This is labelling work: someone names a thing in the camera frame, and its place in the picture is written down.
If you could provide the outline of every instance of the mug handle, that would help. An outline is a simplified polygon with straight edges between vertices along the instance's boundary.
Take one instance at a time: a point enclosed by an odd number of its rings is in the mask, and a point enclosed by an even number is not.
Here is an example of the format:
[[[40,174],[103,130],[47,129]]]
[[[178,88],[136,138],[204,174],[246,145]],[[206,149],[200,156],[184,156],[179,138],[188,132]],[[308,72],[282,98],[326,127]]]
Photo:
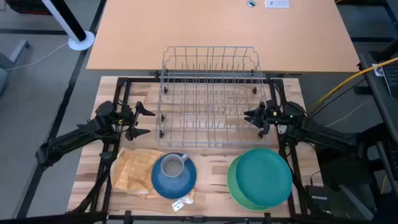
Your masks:
[[[186,153],[184,155],[181,156],[182,161],[186,161],[189,158],[189,155]]]

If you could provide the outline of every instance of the mug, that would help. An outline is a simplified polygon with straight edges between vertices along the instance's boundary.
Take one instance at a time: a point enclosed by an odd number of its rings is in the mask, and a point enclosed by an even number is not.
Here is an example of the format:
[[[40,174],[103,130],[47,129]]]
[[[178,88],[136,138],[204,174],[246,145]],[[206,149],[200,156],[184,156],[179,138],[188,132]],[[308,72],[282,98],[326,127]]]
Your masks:
[[[184,154],[169,154],[165,156],[160,165],[160,169],[167,177],[178,177],[184,170],[184,162],[188,159],[189,155]]]

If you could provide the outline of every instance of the wooden board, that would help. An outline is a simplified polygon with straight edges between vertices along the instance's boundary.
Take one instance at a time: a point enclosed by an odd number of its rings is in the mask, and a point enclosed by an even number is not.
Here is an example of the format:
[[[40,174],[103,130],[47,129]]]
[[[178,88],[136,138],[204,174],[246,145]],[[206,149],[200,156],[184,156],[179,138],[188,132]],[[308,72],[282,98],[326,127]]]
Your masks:
[[[249,46],[263,71],[357,72],[358,56],[334,0],[112,0],[88,69],[160,70],[168,46]]]
[[[113,100],[116,88],[117,77],[103,77],[98,89],[95,101],[96,108],[99,104],[106,100]],[[288,100],[303,105],[300,85],[298,79],[284,79],[285,93]],[[137,100],[144,103],[148,110],[157,111],[157,102],[154,98],[158,98],[158,83],[133,83],[131,86],[129,103],[134,105]],[[156,118],[140,117],[140,128],[155,129]],[[278,151],[278,143],[276,138],[270,138],[272,141],[269,148]],[[112,190],[109,213],[115,215],[124,214],[125,210],[131,210],[133,215],[204,215],[204,216],[224,216],[224,217],[261,217],[262,213],[251,212],[240,207],[230,196],[226,185],[226,172],[232,160],[245,151],[253,148],[167,148],[159,147],[155,141],[155,131],[150,134],[140,136],[134,141],[127,141],[122,138],[121,147],[125,149],[157,149],[164,152],[188,152],[190,158],[197,167],[198,177],[195,184],[195,203],[185,205],[178,212],[172,210],[171,204],[175,200],[166,198],[143,199],[135,195],[129,195],[124,192]],[[73,184],[72,194],[70,197],[68,209],[75,208],[81,200],[87,195],[92,188],[100,158],[98,154],[102,150],[100,141],[93,142],[83,148],[79,168],[76,174],[76,181]],[[303,184],[310,183],[310,176],[319,171],[317,156],[312,147],[308,144],[300,143],[297,146],[298,161],[302,175]],[[313,177],[315,185],[322,185],[322,178],[319,174]],[[296,211],[300,211],[298,206],[297,191],[294,188],[294,199]],[[98,207],[101,208],[103,201],[103,193],[99,198]],[[289,217],[289,209],[287,202],[276,208],[270,208],[267,212],[273,217]]]

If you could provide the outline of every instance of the white cable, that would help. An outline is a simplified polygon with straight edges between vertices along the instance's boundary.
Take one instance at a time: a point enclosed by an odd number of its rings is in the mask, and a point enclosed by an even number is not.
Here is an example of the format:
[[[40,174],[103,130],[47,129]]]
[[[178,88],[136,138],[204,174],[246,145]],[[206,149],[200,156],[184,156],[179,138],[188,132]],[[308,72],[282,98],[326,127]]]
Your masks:
[[[65,45],[67,45],[67,44],[68,44],[68,42],[62,44],[61,46],[57,47],[55,50],[51,51],[48,55],[46,55],[45,57],[42,57],[42,58],[38,59],[38,60],[35,61],[35,62],[26,64],[26,65],[20,65],[20,66],[14,67],[14,68],[7,68],[7,69],[5,69],[5,71],[10,71],[10,70],[14,70],[14,69],[17,69],[17,68],[22,68],[22,67],[26,67],[26,66],[30,66],[30,65],[36,64],[37,62],[40,62],[41,60],[44,60],[44,59],[48,58],[48,57],[49,57],[50,55],[52,55],[54,52],[56,52],[57,50],[59,50],[60,48],[62,48],[63,46],[65,46]]]
[[[352,113],[354,113],[356,110],[358,110],[361,106],[363,106],[363,105],[364,105],[365,103],[367,103],[369,100],[370,100],[370,99],[368,99],[368,100],[366,100],[365,102],[361,103],[359,106],[357,106],[357,107],[356,107],[355,109],[353,109],[351,112],[349,112],[346,116],[344,116],[344,117],[338,119],[337,121],[334,121],[334,122],[332,122],[332,123],[326,125],[325,127],[332,126],[332,125],[334,125],[334,124],[336,124],[336,123],[339,123],[340,121],[346,119],[349,115],[351,115]]]

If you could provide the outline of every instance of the wire dish rack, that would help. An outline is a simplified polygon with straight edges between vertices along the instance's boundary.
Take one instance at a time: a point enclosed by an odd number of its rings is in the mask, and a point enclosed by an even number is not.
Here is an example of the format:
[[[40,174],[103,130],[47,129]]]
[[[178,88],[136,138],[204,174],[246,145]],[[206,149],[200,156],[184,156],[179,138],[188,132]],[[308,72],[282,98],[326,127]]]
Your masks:
[[[166,147],[263,146],[270,134],[244,120],[270,98],[252,47],[168,47],[160,76],[156,141]]]

